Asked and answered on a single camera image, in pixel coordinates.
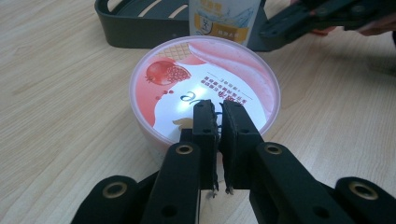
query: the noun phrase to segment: pink lid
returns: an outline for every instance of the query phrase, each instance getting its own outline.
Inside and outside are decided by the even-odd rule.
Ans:
[[[192,109],[210,99],[221,123],[223,100],[242,104],[264,134],[280,106],[280,91],[269,66],[253,51],[213,36],[187,36],[151,50],[135,67],[130,83],[132,109],[158,141],[178,142],[192,127]]]

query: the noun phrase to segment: pink label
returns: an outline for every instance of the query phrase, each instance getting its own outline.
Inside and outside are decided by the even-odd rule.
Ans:
[[[233,72],[239,71],[241,67],[230,69],[230,66],[219,66],[207,60],[207,57],[197,56],[194,52],[198,49],[197,46],[191,48],[189,44],[173,46],[143,64],[140,74],[137,74],[139,78],[135,94],[139,109],[148,124],[170,141],[177,142],[180,130],[192,127],[192,111],[196,103],[210,99],[215,105],[220,125],[219,103],[231,100],[245,107],[260,130],[267,122],[268,111],[250,83],[260,83],[261,90],[270,87],[264,87],[262,80],[246,82]]]

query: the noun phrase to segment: wooden table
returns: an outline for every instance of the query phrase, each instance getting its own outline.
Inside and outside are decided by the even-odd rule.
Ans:
[[[158,170],[130,107],[148,49],[110,47],[94,1],[0,2],[0,220],[69,223],[100,180]],[[288,1],[268,1],[271,17]],[[258,52],[282,105],[264,140],[288,147],[319,181],[375,182],[396,196],[396,49],[390,33],[336,29]],[[248,193],[203,194],[201,223],[255,223]]]

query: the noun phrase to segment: bottle label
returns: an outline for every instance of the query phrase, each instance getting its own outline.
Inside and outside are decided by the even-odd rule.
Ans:
[[[236,26],[222,24],[219,22],[211,21],[210,19],[195,14],[194,17],[195,28],[200,30],[204,35],[212,35],[222,37],[242,43],[248,37],[248,28],[238,28]]]

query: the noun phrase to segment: human hand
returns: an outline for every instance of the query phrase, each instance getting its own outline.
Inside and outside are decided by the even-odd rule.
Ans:
[[[381,35],[389,31],[396,31],[396,12],[358,29],[358,32],[362,35]]]

